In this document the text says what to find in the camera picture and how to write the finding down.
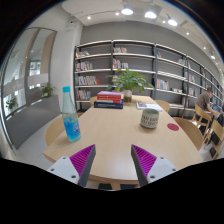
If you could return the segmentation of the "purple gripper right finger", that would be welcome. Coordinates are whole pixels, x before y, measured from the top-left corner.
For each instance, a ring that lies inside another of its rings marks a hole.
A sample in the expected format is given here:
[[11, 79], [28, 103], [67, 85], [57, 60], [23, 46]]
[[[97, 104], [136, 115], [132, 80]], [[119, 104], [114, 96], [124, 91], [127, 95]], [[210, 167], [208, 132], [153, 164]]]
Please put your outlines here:
[[141, 187], [177, 171], [177, 168], [164, 156], [156, 157], [136, 145], [131, 145], [131, 156]]

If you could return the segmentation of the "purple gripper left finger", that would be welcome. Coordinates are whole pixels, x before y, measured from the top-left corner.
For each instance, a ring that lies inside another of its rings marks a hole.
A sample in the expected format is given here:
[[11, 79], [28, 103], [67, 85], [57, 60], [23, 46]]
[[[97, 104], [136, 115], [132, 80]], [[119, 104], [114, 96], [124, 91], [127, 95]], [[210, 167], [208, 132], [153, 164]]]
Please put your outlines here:
[[90, 145], [70, 157], [62, 156], [48, 169], [48, 172], [85, 187], [95, 155], [95, 145]]

